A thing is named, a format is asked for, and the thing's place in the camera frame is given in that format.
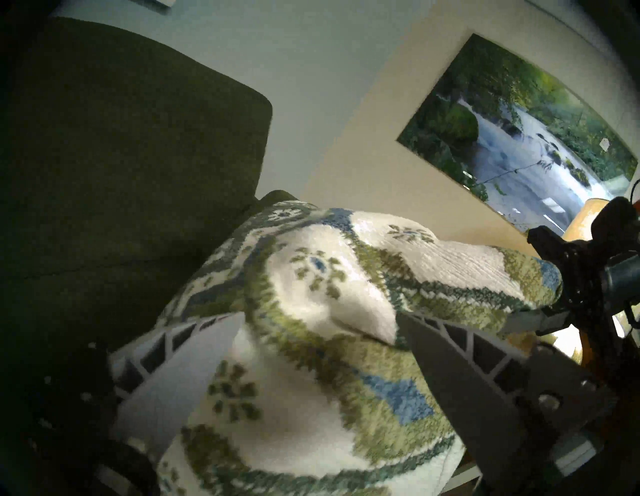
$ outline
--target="screw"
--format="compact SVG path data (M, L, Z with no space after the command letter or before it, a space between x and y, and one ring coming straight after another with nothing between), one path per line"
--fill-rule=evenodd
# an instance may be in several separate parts
M560 408L560 400L551 394L541 394L538 396L540 408L549 412L554 412Z
M580 387L582 387L582 389L587 390L589 392L594 392L598 388L596 384L589 381L588 379L584 379L582 382L580 382Z

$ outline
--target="patterned towel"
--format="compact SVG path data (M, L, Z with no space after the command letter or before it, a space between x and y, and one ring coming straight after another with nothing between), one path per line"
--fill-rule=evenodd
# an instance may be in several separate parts
M159 465L177 495L438 494L464 446L396 311L497 333L554 302L555 266L438 240L410 220L283 202L239 227L157 325L243 311L202 404Z

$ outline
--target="river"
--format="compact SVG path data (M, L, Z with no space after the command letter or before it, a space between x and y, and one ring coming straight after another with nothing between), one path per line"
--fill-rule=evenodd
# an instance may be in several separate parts
M464 100L460 104L473 112ZM478 140L467 157L471 174L478 183L484 183L487 204L518 230L546 225L562 235L587 199L610 200L614 195L579 157L547 131L546 125L522 108L516 111L522 121L522 134L514 137L473 112L478 121ZM564 166L553 164L546 170L532 165L541 160L552 163L552 151L584 170L589 187L574 179Z

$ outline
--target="framed picture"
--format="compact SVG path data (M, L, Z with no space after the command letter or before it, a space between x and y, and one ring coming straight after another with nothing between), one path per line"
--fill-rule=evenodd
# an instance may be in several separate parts
M472 35L398 137L519 231L562 234L622 195L637 159L558 79Z

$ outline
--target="green couch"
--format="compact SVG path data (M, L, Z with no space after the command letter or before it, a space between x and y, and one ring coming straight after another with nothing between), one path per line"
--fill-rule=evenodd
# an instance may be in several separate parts
M51 18L10 72L3 365L37 376L148 331L249 215L271 121L261 94L122 29Z

